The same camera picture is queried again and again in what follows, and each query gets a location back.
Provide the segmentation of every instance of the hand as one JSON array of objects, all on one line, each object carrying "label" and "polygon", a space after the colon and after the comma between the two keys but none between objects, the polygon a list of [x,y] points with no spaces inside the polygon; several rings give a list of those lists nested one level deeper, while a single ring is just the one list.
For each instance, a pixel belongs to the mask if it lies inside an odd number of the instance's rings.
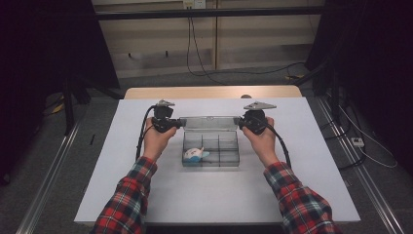
[{"label": "hand", "polygon": [[152,126],[152,118],[147,118],[145,131],[147,132],[143,139],[144,149],[142,156],[150,158],[156,162],[161,156],[162,151],[167,147],[169,139],[175,135],[176,127],[161,134]]},{"label": "hand", "polygon": [[[268,124],[274,127],[274,119],[271,117],[266,117]],[[252,148],[258,155],[264,167],[268,167],[279,161],[276,155],[276,136],[268,128],[257,136],[247,127],[243,127],[244,135],[251,141]]]}]

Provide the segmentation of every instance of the gray floor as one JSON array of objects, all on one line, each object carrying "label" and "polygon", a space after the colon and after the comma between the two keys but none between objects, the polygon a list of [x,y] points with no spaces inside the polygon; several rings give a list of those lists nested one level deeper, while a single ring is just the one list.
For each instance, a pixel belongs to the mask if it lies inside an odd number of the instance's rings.
[{"label": "gray floor", "polygon": [[[242,71],[271,71],[278,67],[262,67],[242,69]],[[302,65],[290,67],[293,75],[306,73]],[[280,85],[287,84],[284,78],[286,70],[265,75],[248,74],[215,74],[211,78],[228,85]],[[159,86],[211,86],[217,85],[207,77],[197,77],[188,73],[175,75],[159,75],[151,77],[121,79],[124,93],[129,87],[159,87]],[[301,87],[302,94],[307,98],[319,125],[328,121],[320,107],[319,97],[314,97],[311,84]],[[89,227],[73,222],[74,216],[83,198],[84,189],[94,170],[95,162],[110,128],[111,120],[116,112],[118,101],[105,97],[90,90],[93,96],[88,106],[75,105],[79,112],[86,110],[73,145],[63,163],[57,181],[52,188],[48,202],[39,217],[34,233],[87,233]],[[374,130],[358,115],[362,128],[372,136]],[[24,214],[27,211],[37,188],[40,186],[49,166],[63,140],[64,113],[46,116],[38,134],[32,140],[30,147],[21,158],[19,166],[12,173],[12,183],[0,187],[0,232],[16,233]],[[330,128],[322,130],[325,137],[332,136]],[[355,135],[354,129],[349,137]],[[338,167],[347,165],[349,161],[344,155],[337,139],[328,140],[327,145]],[[370,140],[366,141],[367,152],[380,161],[390,164],[392,158],[387,152]],[[367,160],[364,167],[373,177],[385,199],[393,209],[405,233],[413,233],[413,179],[402,168],[388,169]],[[376,208],[365,192],[354,169],[342,172],[344,180],[351,185],[349,192],[360,214],[361,222],[340,224],[345,233],[389,233]],[[148,227],[148,233],[280,233],[275,226],[225,226],[225,227]]]}]

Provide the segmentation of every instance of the wall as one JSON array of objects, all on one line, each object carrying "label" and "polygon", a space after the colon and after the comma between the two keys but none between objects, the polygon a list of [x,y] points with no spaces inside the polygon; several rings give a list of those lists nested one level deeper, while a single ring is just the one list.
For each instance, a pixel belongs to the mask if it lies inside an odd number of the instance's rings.
[{"label": "wall", "polygon": [[[170,0],[94,0],[93,3],[97,12],[183,9],[182,1]],[[322,0],[206,0],[208,9],[322,4]],[[203,65],[206,69],[226,69],[305,60],[317,32],[319,16],[203,18],[193,19],[193,23]],[[103,20],[100,26],[119,78],[187,71],[188,19]],[[189,63],[193,70],[201,70],[193,40],[191,44]]]}]

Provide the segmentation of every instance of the metal bracket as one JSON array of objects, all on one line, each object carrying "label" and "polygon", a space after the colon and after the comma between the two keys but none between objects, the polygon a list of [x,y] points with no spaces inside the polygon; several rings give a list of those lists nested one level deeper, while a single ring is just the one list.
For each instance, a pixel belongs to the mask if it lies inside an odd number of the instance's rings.
[{"label": "metal bracket", "polygon": [[267,104],[264,102],[259,102],[259,101],[256,101],[253,104],[244,106],[244,109],[248,109],[248,110],[262,110],[262,109],[274,109],[274,108],[277,108],[277,106],[272,105],[272,104]]},{"label": "metal bracket", "polygon": [[156,104],[156,106],[173,106],[173,105],[175,105],[175,103],[169,102],[169,101],[164,100],[164,99],[161,99],[161,100]]}]

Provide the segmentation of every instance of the small plush toy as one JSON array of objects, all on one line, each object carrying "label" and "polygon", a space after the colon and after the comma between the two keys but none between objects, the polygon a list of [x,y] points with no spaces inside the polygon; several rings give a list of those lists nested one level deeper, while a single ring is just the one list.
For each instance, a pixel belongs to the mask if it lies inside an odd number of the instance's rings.
[{"label": "small plush toy", "polygon": [[204,148],[191,148],[188,149],[183,155],[183,161],[189,163],[198,163],[202,158],[205,158],[209,155],[209,152],[204,151]]}]

